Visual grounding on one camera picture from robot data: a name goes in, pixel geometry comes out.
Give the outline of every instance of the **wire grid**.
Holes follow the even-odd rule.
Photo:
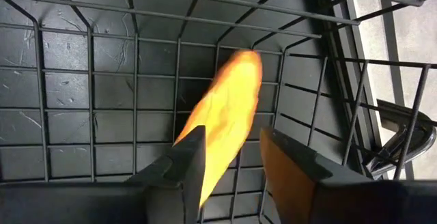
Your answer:
[[[250,7],[250,9],[243,14],[236,22],[232,23],[232,22],[224,22],[224,21],[219,21],[219,20],[210,20],[210,19],[204,19],[204,18],[195,18],[192,17],[191,14],[198,2],[198,0],[192,0],[191,6],[188,9],[188,12],[186,13],[186,16],[178,16],[178,15],[172,15],[172,14],[163,14],[163,13],[157,13],[157,12],[150,12],[150,11],[144,11],[144,10],[136,10],[135,9],[135,5],[133,3],[133,0],[128,0],[128,8],[119,8],[119,7],[115,7],[115,6],[110,6],[110,5],[99,5],[99,4],[95,4],[95,3],[84,3],[84,2],[78,2],[78,1],[72,1],[72,0],[31,0],[31,1],[41,1],[41,2],[47,2],[47,3],[55,3],[55,4],[60,4],[60,5],[69,5],[74,12],[76,13],[76,15],[82,20],[82,22],[86,25],[87,27],[87,31],[72,31],[72,30],[67,30],[67,29],[53,29],[53,28],[48,28],[48,27],[41,27],[40,24],[38,23],[38,21],[32,16],[30,15],[30,13],[28,13],[26,10],[24,10],[22,7],[20,7],[19,5],[17,5],[16,3],[13,2],[13,0],[4,0],[6,3],[8,3],[9,5],[11,5],[13,8],[15,8],[16,10],[18,10],[21,14],[23,14],[24,16],[26,16],[28,19],[30,19],[33,23],[33,26],[26,26],[26,25],[13,25],[13,24],[7,24],[7,23],[0,23],[0,27],[6,27],[6,28],[12,28],[12,29],[26,29],[26,30],[33,30],[34,31],[34,38],[35,38],[35,47],[36,47],[36,68],[27,68],[27,67],[14,67],[14,66],[0,66],[0,70],[20,70],[20,71],[30,71],[30,72],[36,72],[37,77],[38,77],[38,95],[39,95],[39,104],[40,104],[40,108],[16,108],[16,107],[2,107],[0,108],[0,111],[39,111],[40,112],[40,118],[41,118],[41,127],[42,127],[42,148],[43,148],[43,153],[44,153],[44,179],[41,180],[19,180],[18,182],[56,182],[56,181],[62,181],[65,179],[69,179],[69,180],[80,180],[80,179],[88,179],[91,178],[91,181],[95,181],[97,177],[96,175],[96,168],[95,168],[95,152],[94,149],[96,147],[99,146],[106,146],[107,144],[94,144],[94,123],[93,123],[93,118],[94,118],[94,114],[95,112],[99,111],[99,112],[105,112],[105,113],[117,113],[117,112],[124,112],[124,111],[133,111],[133,149],[132,149],[132,157],[134,158],[134,162],[136,162],[135,158],[137,157],[137,145],[140,144],[137,141],[137,113],[171,113],[173,114],[173,140],[176,137],[175,134],[175,121],[176,121],[176,115],[179,113],[190,113],[190,111],[178,111],[177,110],[177,102],[176,100],[174,100],[174,107],[173,110],[146,110],[146,109],[138,109],[137,108],[137,95],[138,95],[138,78],[158,78],[158,79],[174,79],[175,80],[175,95],[174,95],[174,99],[176,99],[177,93],[178,93],[178,81],[179,80],[211,80],[211,78],[203,78],[203,77],[193,77],[193,76],[180,76],[179,73],[179,62],[180,62],[180,49],[181,46],[201,46],[201,47],[206,47],[206,48],[215,48],[216,49],[216,57],[215,57],[215,68],[214,71],[217,71],[217,66],[218,66],[218,58],[219,58],[219,51],[221,49],[245,49],[245,48],[236,48],[234,46],[224,46],[221,45],[221,40],[227,35],[229,34],[232,30],[234,30],[235,28],[245,28],[245,29],[253,29],[253,30],[260,30],[260,31],[267,31],[269,32],[269,34],[267,34],[266,36],[260,38],[259,40],[256,40],[253,44],[253,48],[255,48],[258,44],[260,44],[261,42],[263,42],[264,40],[267,40],[268,38],[271,38],[272,36],[280,33],[280,34],[289,34],[289,35],[295,35],[295,36],[303,36],[305,37],[302,40],[299,40],[297,42],[294,42],[290,45],[288,45],[287,47],[285,47],[283,52],[276,52],[276,51],[265,51],[262,49],[257,49],[257,51],[261,52],[261,53],[266,53],[266,54],[273,54],[273,55],[278,55],[281,56],[281,61],[280,61],[280,68],[279,68],[279,73],[278,73],[278,77],[279,77],[279,81],[278,82],[263,82],[263,85],[275,85],[277,86],[277,92],[276,92],[276,96],[274,99],[274,112],[257,112],[258,115],[271,115],[274,117],[274,119],[272,119],[272,126],[275,126],[276,120],[278,118],[278,116],[281,117],[285,117],[289,120],[292,120],[294,122],[297,122],[307,128],[310,128],[310,133],[309,133],[309,139],[308,139],[308,145],[311,144],[312,141],[312,134],[314,131],[320,132],[330,138],[333,138],[335,140],[337,140],[340,143],[345,143],[346,144],[346,150],[344,153],[344,157],[343,157],[343,165],[345,165],[345,163],[348,161],[348,156],[349,156],[349,152],[350,152],[350,148],[354,148],[358,151],[364,152],[366,154],[369,154],[371,156],[376,156],[378,158],[384,159],[385,161],[396,165],[396,172],[395,172],[395,179],[399,178],[400,175],[400,171],[401,168],[403,167],[404,163],[405,163],[405,159],[406,159],[406,152],[408,150],[408,146],[411,140],[411,136],[412,136],[412,131],[414,128],[414,125],[416,123],[417,120],[419,120],[420,118],[417,117],[417,114],[419,112],[419,106],[420,106],[420,102],[421,102],[421,96],[423,95],[423,90],[425,87],[425,82],[426,82],[426,78],[427,78],[427,73],[429,71],[429,69],[437,69],[437,64],[422,64],[422,63],[413,63],[413,62],[392,62],[392,61],[382,61],[382,60],[372,60],[372,59],[350,59],[350,58],[336,58],[336,57],[328,57],[328,56],[319,56],[319,55],[303,55],[303,54],[290,54],[287,53],[287,50],[297,46],[299,44],[302,44],[304,42],[313,40],[313,39],[320,39],[324,36],[329,35],[332,32],[335,32],[339,29],[342,29],[344,27],[349,27],[352,25],[358,25],[360,22],[364,21],[364,20],[368,20],[370,18],[374,18],[380,15],[383,15],[384,13],[388,13],[388,12],[394,12],[395,10],[399,10],[402,9],[406,6],[409,5],[413,5],[413,6],[420,6],[423,4],[424,1],[426,0],[389,0],[389,1],[394,1],[394,2],[398,2],[398,4],[393,5],[389,8],[385,8],[382,10],[378,10],[376,12],[373,12],[371,14],[359,17],[359,18],[355,18],[354,20],[348,20],[348,19],[344,19],[344,18],[336,18],[333,16],[326,16],[323,14],[314,14],[314,13],[309,13],[309,12],[305,12],[305,11],[297,11],[297,10],[291,10],[291,9],[287,9],[287,8],[280,8],[280,7],[276,7],[276,6],[270,6],[270,5],[265,5],[265,2],[267,2],[268,0],[259,0],[257,3],[253,3],[253,2],[249,2],[249,1],[241,1],[241,0],[211,0],[211,1],[218,1],[221,3],[227,3],[227,4],[233,4],[233,5],[243,5],[243,6],[247,6]],[[327,10],[331,9],[334,5],[343,3],[347,0],[334,0],[331,1],[330,3],[327,3],[326,5],[321,6],[321,8],[318,10],[318,13],[325,13]],[[85,19],[85,17],[82,15],[81,11],[78,8],[93,8],[93,9],[98,9],[98,10],[108,10],[108,11],[113,11],[113,12],[125,12],[125,13],[129,13],[132,17],[132,22],[134,25],[134,29],[135,29],[135,36],[134,37],[129,37],[129,36],[119,36],[119,35],[113,35],[113,34],[103,34],[103,33],[94,33],[92,31],[91,25],[87,22],[87,20]],[[267,11],[271,11],[271,12],[280,12],[280,13],[285,13],[285,14],[293,14],[293,15],[298,15],[300,16],[300,18],[293,20],[285,25],[283,25],[282,27],[278,28],[278,29],[274,29],[274,28],[267,28],[267,27],[258,27],[255,25],[244,25],[241,22],[247,18],[249,15],[251,15],[252,13],[254,13],[255,10],[257,9],[263,9],[263,10],[267,10]],[[179,33],[179,38],[176,41],[173,40],[159,40],[159,39],[153,39],[153,38],[140,38],[139,37],[139,32],[138,32],[138,25],[137,25],[137,18],[136,15],[146,15],[146,16],[157,16],[157,17],[161,17],[161,18],[172,18],[172,19],[177,19],[177,20],[183,20],[183,25],[182,28],[180,30]],[[296,23],[299,23],[303,20],[306,19],[316,19],[316,20],[324,20],[324,21],[328,21],[328,22],[332,22],[332,23],[340,23],[339,25],[335,26],[335,27],[331,27],[330,29],[322,32],[321,34],[313,34],[313,33],[305,33],[305,32],[297,32],[297,31],[288,31],[286,30],[288,27],[291,27],[292,25],[295,25]],[[208,24],[213,24],[213,25],[224,25],[224,26],[228,26],[228,30],[223,33],[223,35],[218,39],[216,44],[202,44],[202,43],[193,43],[193,42],[183,42],[181,41],[181,37],[184,33],[185,27],[187,22],[198,22],[198,23],[208,23]],[[45,68],[44,67],[44,60],[43,60],[43,54],[42,54],[42,32],[52,32],[52,33],[67,33],[67,34],[73,34],[73,35],[82,35],[82,36],[86,36],[87,38],[87,47],[88,47],[88,70],[61,70],[61,69],[50,69],[50,68]],[[93,54],[93,49],[94,49],[94,41],[93,39],[95,37],[99,37],[99,38],[114,38],[114,39],[123,39],[123,40],[133,40],[135,43],[135,64],[134,64],[134,73],[120,73],[120,72],[97,72],[94,71],[94,54]],[[176,74],[175,76],[167,76],[167,75],[155,75],[155,74],[139,74],[138,73],[138,61],[139,61],[139,42],[157,42],[157,43],[167,43],[167,44],[176,44],[177,45],[177,57],[176,57]],[[322,67],[322,71],[320,73],[319,76],[319,82],[318,82],[318,89],[317,90],[312,90],[312,89],[307,89],[304,87],[299,87],[299,86],[295,86],[289,83],[284,83],[282,81],[282,76],[283,76],[283,65],[285,62],[285,57],[303,57],[303,58],[308,58],[308,59],[318,59],[320,61],[323,61],[323,67]],[[333,62],[352,62],[352,63],[358,63],[361,64],[361,76],[360,76],[360,81],[358,83],[358,90],[356,93],[356,96],[354,99],[347,99],[347,98],[342,98],[342,101],[345,104],[350,104],[351,105],[351,109],[353,110],[353,114],[352,114],[352,119],[350,120],[350,126],[349,126],[349,132],[348,132],[348,138],[347,139],[342,139],[338,136],[335,136],[329,132],[326,132],[324,130],[321,130],[317,127],[315,127],[315,118],[317,116],[317,111],[318,111],[318,100],[320,96],[324,96],[327,98],[334,98],[332,97],[330,94],[325,94],[323,92],[321,92],[321,83],[322,83],[322,79],[324,78],[325,75],[325,71],[326,71],[326,64],[328,61],[333,61]],[[355,127],[355,123],[356,123],[356,119],[357,119],[357,111],[359,107],[365,108],[365,109],[371,109],[374,111],[386,111],[380,107],[375,107],[372,106],[370,104],[365,104],[363,102],[361,102],[361,96],[363,93],[363,83],[365,81],[365,78],[367,77],[366,75],[366,71],[367,71],[367,66],[368,64],[377,64],[377,65],[388,65],[388,66],[399,66],[399,67],[413,67],[413,68],[420,68],[422,69],[421,72],[421,77],[419,79],[419,84],[417,87],[417,93],[414,99],[414,104],[413,104],[413,113],[410,117],[410,124],[408,126],[408,132],[407,132],[407,139],[406,142],[402,148],[401,151],[401,156],[399,158],[398,161],[394,161],[391,160],[389,158],[385,158],[383,156],[380,156],[379,154],[376,154],[375,152],[372,152],[364,147],[361,147],[355,143],[353,143],[352,141],[352,137],[353,137],[353,133],[354,133],[354,127]],[[89,108],[88,109],[47,109],[46,108],[46,100],[45,100],[45,83],[44,83],[44,78],[43,75],[47,72],[52,72],[52,73],[72,73],[72,74],[87,74],[88,76],[88,98],[89,98]],[[96,75],[106,75],[106,76],[133,76],[134,79],[134,107],[133,110],[130,109],[94,109],[94,99],[93,99],[93,95],[94,95],[94,90],[93,90],[93,79]],[[296,118],[289,116],[287,114],[281,113],[278,109],[279,107],[279,97],[280,97],[280,93],[281,93],[281,88],[282,87],[288,87],[288,88],[293,88],[293,89],[299,89],[301,91],[304,92],[308,92],[311,94],[315,94],[316,95],[316,99],[315,99],[315,105],[314,105],[314,112],[312,115],[312,119],[311,119],[311,124],[307,124],[303,121],[297,120]],[[81,144],[81,143],[75,143],[75,144],[68,144],[68,145],[49,145],[48,144],[48,139],[47,139],[47,135],[48,135],[48,128],[46,125],[46,114],[50,113],[50,112],[88,112],[89,113],[89,131],[90,131],[90,148],[91,148],[91,153],[90,153],[90,161],[91,161],[91,175],[90,176],[83,176],[83,177],[73,177],[73,178],[62,178],[62,179],[50,179],[49,177],[49,173],[50,173],[50,163],[47,159],[47,152],[48,149],[51,147],[74,147],[74,146],[78,146],[78,145],[88,145],[88,144]],[[437,125],[437,122],[435,121],[423,121],[423,122],[427,122],[430,123],[432,125]],[[164,142],[155,142],[154,144],[163,144]],[[257,141],[248,141],[248,143],[257,143]],[[40,148],[41,145],[2,145],[0,146],[0,149],[9,149],[9,148]],[[239,219],[239,218],[246,218],[246,217],[253,217],[253,216],[258,216],[259,218],[264,217],[268,222],[272,223],[271,219],[266,216],[264,214],[264,200],[265,200],[265,196],[266,196],[266,189],[267,189],[267,183],[265,182],[264,184],[264,189],[262,191],[246,191],[246,192],[238,192],[238,176],[240,174],[240,172],[242,170],[259,170],[262,169],[262,166],[256,166],[256,167],[243,167],[240,164],[241,158],[244,155],[242,154],[242,152],[239,152],[238,157],[237,157],[237,163],[235,167],[231,167],[230,169],[235,169],[235,177],[234,177],[234,187],[233,187],[233,192],[232,193],[224,193],[224,194],[213,194],[212,197],[215,196],[232,196],[232,201],[231,201],[231,210],[230,210],[230,216],[227,218],[215,218],[215,219],[204,219],[204,211],[203,209],[201,210],[201,218],[199,220],[200,223],[207,223],[207,222],[213,222],[213,221],[224,221],[224,220],[230,220],[231,223],[233,223],[233,221],[235,219]],[[132,173],[131,174],[117,174],[114,176],[130,176],[134,173],[137,172],[137,164],[133,163],[132,164]],[[235,215],[234,214],[234,208],[235,208],[235,202],[236,202],[236,198],[237,195],[261,195],[261,199],[259,201],[259,211],[257,214],[243,214],[243,215]]]

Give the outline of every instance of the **metal wire rack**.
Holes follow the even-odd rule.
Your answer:
[[[261,37],[260,39],[254,41],[252,44],[253,49],[256,49],[256,51],[266,54],[266,55],[276,55],[280,58],[279,62],[279,71],[277,76],[279,77],[278,81],[264,81],[263,85],[271,85],[276,88],[276,92],[274,95],[274,111],[259,111],[256,115],[265,115],[270,116],[271,119],[271,126],[275,127],[277,118],[278,117],[284,117],[286,119],[292,120],[293,122],[296,122],[304,127],[307,127],[310,129],[309,137],[307,144],[308,146],[311,145],[314,138],[314,132],[322,133],[323,135],[326,135],[327,137],[330,137],[331,139],[334,139],[338,141],[339,143],[344,143],[346,145],[346,150],[344,151],[343,155],[343,161],[342,164],[346,165],[348,158],[350,156],[350,150],[353,148],[354,150],[357,150],[359,152],[362,152],[364,154],[375,156],[381,159],[384,159],[388,161],[390,164],[396,165],[396,172],[395,172],[395,179],[399,179],[401,169],[404,166],[405,160],[406,160],[406,153],[408,150],[408,146],[411,140],[412,131],[414,128],[414,125],[416,124],[418,118],[418,112],[419,112],[419,106],[421,103],[421,98],[423,94],[423,90],[425,87],[425,82],[427,79],[427,74],[430,69],[437,69],[437,64],[421,64],[421,63],[415,63],[415,62],[392,62],[392,61],[383,61],[383,60],[374,60],[374,59],[355,59],[355,58],[346,58],[346,57],[336,57],[332,54],[325,54],[325,55],[308,55],[308,54],[296,54],[296,53],[289,53],[288,50],[298,46],[299,44],[303,44],[304,42],[308,42],[310,40],[319,40],[319,39],[325,39],[329,38],[332,33],[339,31],[340,29],[346,28],[346,27],[353,27],[360,24],[360,22],[364,20],[369,20],[371,18],[375,18],[377,16],[381,16],[385,13],[394,12],[396,10],[405,8],[407,6],[421,6],[425,1],[427,0],[388,0],[392,2],[397,2],[397,4],[392,5],[389,8],[384,8],[382,10],[378,10],[376,12],[373,12],[371,14],[367,14],[365,16],[355,18],[355,19],[346,19],[346,18],[339,18],[335,16],[329,16],[326,15],[327,11],[331,10],[335,5],[339,5],[341,3],[346,2],[347,0],[333,0],[329,1],[328,3],[325,3],[324,5],[320,6],[316,13],[314,12],[307,12],[307,11],[301,11],[301,10],[293,10],[289,8],[281,8],[277,6],[272,5],[266,5],[266,2],[269,0],[259,0],[258,2],[250,2],[250,1],[243,1],[243,0],[208,0],[208,1],[215,1],[219,3],[225,3],[229,5],[241,5],[244,6],[247,9],[247,11],[235,22],[227,22],[222,20],[212,20],[212,19],[206,19],[206,18],[198,18],[193,16],[193,11],[200,0],[192,0],[191,5],[186,12],[186,16],[180,16],[175,14],[165,14],[165,13],[158,13],[158,12],[152,12],[152,11],[146,11],[146,10],[138,10],[135,9],[134,0],[127,0],[128,7],[122,8],[122,7],[116,7],[112,5],[103,5],[103,4],[97,4],[97,3],[86,3],[86,2],[80,2],[80,1],[73,1],[73,0],[28,0],[28,1],[37,1],[37,2],[45,2],[45,3],[53,3],[58,5],[68,5],[71,7],[71,9],[74,11],[76,16],[80,19],[80,21],[86,26],[86,31],[74,31],[69,29],[57,29],[57,28],[50,28],[50,27],[44,27],[41,25],[41,23],[38,21],[37,18],[32,16],[27,10],[25,10],[23,7],[21,7],[19,4],[17,4],[14,0],[4,0],[7,4],[12,6],[15,10],[20,12],[23,16],[27,17],[31,22],[33,23],[32,26],[28,25],[16,25],[16,24],[10,24],[10,23],[0,23],[0,27],[2,28],[9,28],[9,29],[24,29],[24,30],[30,30],[33,31],[34,36],[34,42],[35,42],[35,56],[36,56],[36,67],[22,67],[22,66],[0,66],[0,70],[2,71],[21,71],[21,72],[35,72],[37,75],[37,81],[38,81],[38,97],[39,97],[39,107],[1,107],[0,112],[27,112],[27,111],[37,111],[39,112],[39,119],[40,119],[40,128],[42,130],[41,136],[42,136],[42,144],[41,145],[8,145],[8,144],[1,144],[0,150],[16,150],[16,149],[29,149],[29,148],[42,148],[43,152],[43,164],[44,164],[44,177],[43,178],[27,178],[27,179],[15,179],[15,180],[6,180],[2,179],[2,182],[61,182],[65,180],[90,180],[92,182],[97,180],[102,180],[105,178],[110,178],[113,176],[131,176],[132,174],[135,174],[138,172],[137,163],[132,163],[132,171],[130,173],[113,173],[109,175],[104,174],[97,174],[96,173],[96,148],[99,147],[105,147],[105,146],[124,146],[124,145],[131,145],[132,146],[132,162],[137,162],[138,152],[137,148],[142,145],[171,145],[171,142],[174,141],[175,137],[177,136],[177,129],[176,129],[176,120],[177,120],[177,114],[189,114],[190,111],[183,111],[178,108],[178,102],[177,102],[177,95],[178,95],[178,88],[180,84],[178,83],[180,80],[202,80],[202,81],[210,81],[212,78],[210,77],[198,77],[198,76],[182,76],[180,75],[180,58],[181,58],[181,48],[183,46],[197,46],[202,48],[211,48],[215,51],[215,60],[214,60],[214,72],[217,71],[219,67],[219,55],[220,52],[223,50],[237,50],[237,49],[243,49],[240,47],[235,46],[226,46],[221,44],[222,40],[228,36],[234,29],[252,29],[256,31],[265,31],[268,32],[265,36]],[[115,35],[110,33],[96,33],[93,30],[92,24],[89,22],[89,20],[86,19],[86,17],[83,15],[83,13],[80,11],[79,8],[91,8],[96,10],[105,10],[105,11],[112,11],[112,12],[123,12],[130,14],[132,19],[132,24],[134,26],[135,35],[132,36],[122,36],[122,35]],[[289,23],[278,27],[278,28],[271,28],[271,27],[261,27],[257,25],[250,25],[250,24],[244,24],[243,21],[248,18],[250,15],[252,15],[256,10],[265,10],[267,12],[276,12],[276,13],[282,13],[282,14],[290,14],[299,16],[297,19],[290,21]],[[139,36],[139,26],[137,22],[137,15],[143,15],[143,16],[152,16],[152,17],[158,17],[158,18],[170,18],[175,20],[181,20],[182,26],[180,28],[179,36],[177,40],[162,40],[162,39],[156,39],[156,38],[142,38]],[[299,22],[302,22],[304,20],[319,20],[322,22],[328,22],[329,27],[321,32],[321,33],[306,33],[306,32],[299,32],[299,31],[291,31],[287,30],[292,25],[296,25]],[[223,32],[223,34],[218,37],[218,40],[216,44],[204,44],[204,43],[194,43],[194,42],[185,42],[182,41],[182,36],[184,35],[184,31],[186,29],[188,22],[196,22],[196,23],[205,23],[210,25],[221,25],[226,26],[227,30]],[[83,36],[87,39],[87,70],[66,70],[66,69],[55,69],[55,68],[45,68],[44,67],[44,54],[43,54],[43,32],[49,32],[49,33],[64,33],[64,34],[70,34],[70,35],[78,35]],[[302,40],[293,42],[286,46],[283,51],[267,51],[256,48],[256,46],[260,45],[262,42],[266,41],[267,39],[277,35],[277,34],[285,34],[285,35],[293,35],[293,36],[301,36],[304,37]],[[119,40],[127,40],[132,41],[134,43],[134,71],[133,72],[103,72],[103,71],[95,71],[94,70],[94,38],[110,38],[110,39],[119,39]],[[176,45],[176,56],[175,56],[175,75],[163,75],[163,74],[141,74],[138,71],[138,65],[139,65],[139,45],[140,42],[152,42],[152,43],[163,43],[163,44],[172,44]],[[301,87],[298,85],[294,85],[291,83],[286,83],[283,81],[283,70],[284,70],[284,63],[285,59],[287,57],[298,57],[298,58],[305,58],[308,59],[308,61],[312,61],[310,59],[314,59],[314,61],[321,61],[322,62],[322,69],[319,75],[319,81],[318,81],[318,88],[316,90],[309,89],[306,87]],[[338,98],[334,97],[332,94],[327,94],[322,92],[322,80],[325,78],[326,73],[326,66],[328,64],[334,64],[334,63],[356,63],[359,64],[361,67],[361,73],[359,77],[359,82],[357,85],[357,92],[355,93],[355,96],[353,98],[340,98],[344,104],[349,104],[350,109],[352,111],[352,115],[349,120],[349,126],[348,126],[348,133],[346,138],[341,138],[337,135],[334,135],[330,132],[327,132],[325,130],[322,130],[318,127],[316,127],[315,119],[318,115],[319,108],[319,99],[320,97],[326,97],[326,98]],[[363,87],[367,78],[367,68],[369,64],[376,64],[376,65],[385,65],[385,66],[399,66],[399,67],[411,67],[411,68],[419,68],[421,69],[421,77],[419,79],[419,84],[417,87],[416,96],[414,99],[414,105],[413,105],[413,113],[410,117],[410,124],[408,126],[408,137],[406,139],[405,144],[403,145],[401,156],[398,161],[391,160],[389,158],[385,158],[369,148],[365,148],[364,146],[361,146],[354,142],[354,133],[356,128],[356,121],[358,117],[358,109],[364,108],[369,109],[372,111],[382,111],[383,108],[367,104],[366,102],[362,101],[361,96],[363,95]],[[64,74],[80,74],[80,75],[87,75],[87,93],[88,93],[88,107],[84,109],[51,109],[47,107],[47,101],[46,101],[46,83],[44,79],[44,75],[48,73],[64,73]],[[124,77],[130,77],[133,78],[133,109],[97,109],[95,106],[95,85],[94,85],[94,79],[96,76],[124,76]],[[138,93],[139,93],[139,79],[170,79],[174,80],[174,94],[173,94],[173,108],[172,109],[139,109],[138,108]],[[311,123],[306,123],[304,121],[301,121],[299,119],[296,119],[295,117],[292,117],[290,114],[282,113],[278,107],[279,107],[279,101],[280,101],[280,95],[281,90],[284,88],[291,88],[291,89],[298,89],[303,92],[307,92],[309,94],[315,95],[315,104],[312,113]],[[48,131],[48,115],[50,113],[88,113],[89,119],[89,143],[69,143],[69,144],[52,144],[49,143],[49,131]],[[125,143],[96,143],[95,136],[96,136],[96,123],[95,123],[95,115],[97,113],[131,113],[132,114],[132,141],[128,141]],[[166,113],[169,115],[172,115],[172,133],[171,138],[169,141],[154,141],[154,142],[142,142],[138,140],[138,114],[152,114],[152,113]],[[423,121],[426,123],[429,123],[433,126],[437,125],[437,122],[435,121]],[[247,143],[257,143],[257,139],[249,139]],[[77,146],[89,146],[90,153],[89,153],[89,161],[90,161],[90,168],[89,168],[89,175],[86,176],[68,176],[68,177],[61,177],[61,178],[53,178],[51,177],[51,160],[49,159],[49,150],[50,148],[75,148]],[[206,218],[204,214],[204,209],[202,208],[199,216],[199,222],[200,223],[208,223],[208,222],[214,222],[214,221],[230,221],[230,223],[235,223],[238,219],[245,219],[245,218],[264,218],[269,223],[273,223],[272,219],[264,214],[264,202],[265,198],[268,195],[267,191],[267,184],[264,181],[263,189],[257,190],[257,191],[239,191],[238,184],[239,184],[239,177],[240,173],[242,171],[252,171],[252,170],[260,170],[262,169],[262,165],[258,166],[243,166],[241,161],[242,158],[244,158],[245,155],[242,153],[242,151],[238,154],[236,158],[235,165],[232,165],[229,170],[231,170],[234,173],[234,179],[233,179],[233,187],[231,193],[215,193],[212,195],[212,198],[214,197],[231,197],[231,203],[230,203],[230,209],[229,209],[229,216],[226,217],[216,217],[216,218]],[[257,195],[259,196],[259,204],[257,207],[257,212],[252,214],[238,214],[236,213],[236,200],[238,196],[242,195]]]

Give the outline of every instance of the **gray floor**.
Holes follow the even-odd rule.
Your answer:
[[[374,12],[381,8],[379,0],[354,0],[357,16]],[[404,8],[393,13],[397,50],[400,61],[437,63],[437,0],[429,0],[420,8]],[[368,59],[388,59],[386,36],[382,17],[366,20],[359,26],[365,57]],[[404,99],[407,107],[412,107],[419,81],[420,69],[401,68]],[[393,85],[388,66],[369,66],[373,96],[393,102]],[[430,70],[420,111],[437,120],[437,71]],[[382,141],[391,136],[382,130]],[[437,178],[437,145],[413,162],[416,179]]]

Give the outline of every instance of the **plastic bin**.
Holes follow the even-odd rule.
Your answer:
[[[354,25],[424,0],[390,1],[351,20],[348,0],[2,0],[1,182],[129,178],[171,146],[229,56],[254,48],[263,85],[252,131],[199,222],[279,223],[261,127],[363,171],[380,146],[367,64],[422,68],[418,96],[437,68],[362,59]]]

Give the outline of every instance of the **wire basket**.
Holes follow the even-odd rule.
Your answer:
[[[437,64],[350,50],[360,22],[427,0],[385,0],[397,4],[353,19],[349,0],[3,1],[3,183],[125,180],[171,146],[238,49],[262,54],[259,104],[200,223],[279,222],[259,156],[263,126],[361,173],[367,157],[378,158],[398,179],[417,122],[437,124],[418,115]],[[421,69],[410,112],[373,103],[369,64]],[[376,111],[408,118],[398,160],[376,149]]]

